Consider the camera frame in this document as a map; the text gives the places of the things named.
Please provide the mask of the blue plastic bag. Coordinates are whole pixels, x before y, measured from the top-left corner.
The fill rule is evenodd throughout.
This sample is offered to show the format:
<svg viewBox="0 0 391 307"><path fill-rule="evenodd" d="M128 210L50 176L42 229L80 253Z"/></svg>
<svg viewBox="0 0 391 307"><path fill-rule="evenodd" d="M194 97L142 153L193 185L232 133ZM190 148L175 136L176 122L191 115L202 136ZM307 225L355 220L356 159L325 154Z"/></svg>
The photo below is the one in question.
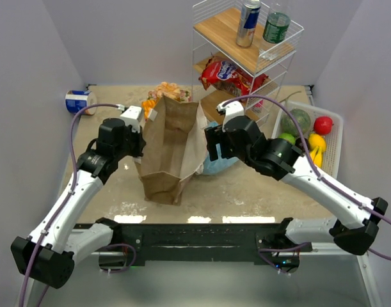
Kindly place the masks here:
<svg viewBox="0 0 391 307"><path fill-rule="evenodd" d="M218 173L225 171L239 161L237 157L232 157L230 159L222 158L221 148L219 145L216 145L216 150L218 154L218 159L214 161L211 160L210 154L207 154L207 157L203 163L203 175L217 175Z"/></svg>

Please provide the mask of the brown paper grocery bag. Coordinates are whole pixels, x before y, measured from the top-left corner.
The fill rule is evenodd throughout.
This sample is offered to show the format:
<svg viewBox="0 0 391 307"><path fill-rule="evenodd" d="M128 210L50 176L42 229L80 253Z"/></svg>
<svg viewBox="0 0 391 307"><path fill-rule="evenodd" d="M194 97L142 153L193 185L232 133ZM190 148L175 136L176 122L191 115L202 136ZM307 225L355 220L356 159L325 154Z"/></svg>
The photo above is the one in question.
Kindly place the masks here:
<svg viewBox="0 0 391 307"><path fill-rule="evenodd" d="M198 102L163 96L150 109L143 128L143 157L135 163L147 201L180 205L185 186L207 157L206 126Z"/></svg>

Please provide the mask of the red snack packet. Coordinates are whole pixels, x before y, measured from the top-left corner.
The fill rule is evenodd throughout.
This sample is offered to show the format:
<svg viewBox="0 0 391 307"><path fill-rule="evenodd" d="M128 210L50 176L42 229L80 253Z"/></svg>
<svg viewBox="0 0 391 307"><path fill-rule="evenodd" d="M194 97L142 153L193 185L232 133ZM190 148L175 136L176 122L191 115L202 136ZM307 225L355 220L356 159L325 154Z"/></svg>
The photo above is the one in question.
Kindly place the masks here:
<svg viewBox="0 0 391 307"><path fill-rule="evenodd" d="M233 61L220 56L211 56L198 80L205 90L213 86L217 90L239 97L259 89L268 78L266 74L252 77Z"/></svg>

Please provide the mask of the green label plastic bottle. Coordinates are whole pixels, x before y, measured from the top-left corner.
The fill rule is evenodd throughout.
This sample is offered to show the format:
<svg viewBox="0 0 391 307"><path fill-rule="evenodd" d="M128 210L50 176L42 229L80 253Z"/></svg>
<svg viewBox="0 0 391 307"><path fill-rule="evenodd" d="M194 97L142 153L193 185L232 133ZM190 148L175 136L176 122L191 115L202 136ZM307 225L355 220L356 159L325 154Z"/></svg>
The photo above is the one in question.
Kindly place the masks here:
<svg viewBox="0 0 391 307"><path fill-rule="evenodd" d="M291 23L291 1L271 1L263 32L263 39L271 44L284 41Z"/></svg>

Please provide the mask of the blue silver energy drink can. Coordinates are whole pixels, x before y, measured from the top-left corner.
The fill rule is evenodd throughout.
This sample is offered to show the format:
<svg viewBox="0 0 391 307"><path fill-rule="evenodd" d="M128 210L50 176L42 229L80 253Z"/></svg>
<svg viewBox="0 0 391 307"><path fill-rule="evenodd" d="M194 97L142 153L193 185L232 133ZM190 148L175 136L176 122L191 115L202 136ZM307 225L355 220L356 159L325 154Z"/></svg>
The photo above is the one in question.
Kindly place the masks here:
<svg viewBox="0 0 391 307"><path fill-rule="evenodd" d="M252 45L260 8L261 2L258 0L243 1L235 41L239 47L249 48Z"/></svg>

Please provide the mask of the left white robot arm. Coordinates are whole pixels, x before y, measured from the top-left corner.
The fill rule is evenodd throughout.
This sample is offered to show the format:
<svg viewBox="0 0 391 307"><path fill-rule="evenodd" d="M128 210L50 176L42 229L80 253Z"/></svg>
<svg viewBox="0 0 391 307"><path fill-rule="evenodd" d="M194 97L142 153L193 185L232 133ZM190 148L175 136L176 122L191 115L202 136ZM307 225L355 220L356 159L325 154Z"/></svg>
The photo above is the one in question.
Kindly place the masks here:
<svg viewBox="0 0 391 307"><path fill-rule="evenodd" d="M79 238L71 236L79 216L90 200L126 156L141 157L145 141L139 120L108 118L99 127L77 161L77 173L71 177L51 211L26 237L16 237L11 251L21 274L52 288L61 288L74 267L94 251L121 241L118 223L100 218Z"/></svg>

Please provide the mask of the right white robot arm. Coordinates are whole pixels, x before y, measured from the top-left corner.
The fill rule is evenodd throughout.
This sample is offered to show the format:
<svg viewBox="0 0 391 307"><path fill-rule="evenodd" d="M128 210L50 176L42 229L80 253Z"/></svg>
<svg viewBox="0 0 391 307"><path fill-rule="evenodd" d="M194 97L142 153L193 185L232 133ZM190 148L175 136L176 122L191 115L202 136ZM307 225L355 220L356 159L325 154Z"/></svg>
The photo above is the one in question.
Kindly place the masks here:
<svg viewBox="0 0 391 307"><path fill-rule="evenodd" d="M353 255L364 255L378 234L378 223L388 207L382 198L364 197L311 166L300 148L282 139L267 139L247 116L205 130L211 160L237 157L261 175L282 181L305 193L333 214L331 219L286 219L267 243L333 242Z"/></svg>

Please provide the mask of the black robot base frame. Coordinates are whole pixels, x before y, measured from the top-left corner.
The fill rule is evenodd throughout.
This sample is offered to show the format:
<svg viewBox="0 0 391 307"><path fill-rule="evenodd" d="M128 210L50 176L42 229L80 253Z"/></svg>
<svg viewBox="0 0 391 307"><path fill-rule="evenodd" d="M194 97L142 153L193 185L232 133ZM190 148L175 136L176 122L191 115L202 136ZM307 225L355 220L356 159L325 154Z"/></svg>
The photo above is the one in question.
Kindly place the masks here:
<svg viewBox="0 0 391 307"><path fill-rule="evenodd" d="M127 260L135 266L147 262L252 262L264 265L263 256L280 268L297 268L293 252L310 252L285 236L287 223L269 224L120 224L100 218L113 229L110 251L128 244Z"/></svg>

